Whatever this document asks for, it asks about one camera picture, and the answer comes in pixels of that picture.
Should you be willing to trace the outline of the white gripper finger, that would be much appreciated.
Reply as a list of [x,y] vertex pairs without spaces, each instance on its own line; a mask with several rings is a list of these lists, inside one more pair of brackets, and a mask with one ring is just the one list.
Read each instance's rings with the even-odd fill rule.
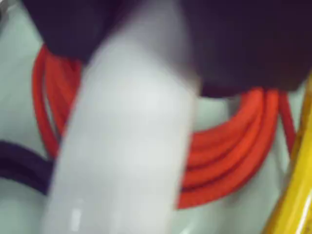
[[44,234],[168,234],[200,79],[176,0],[148,0],[87,67]]

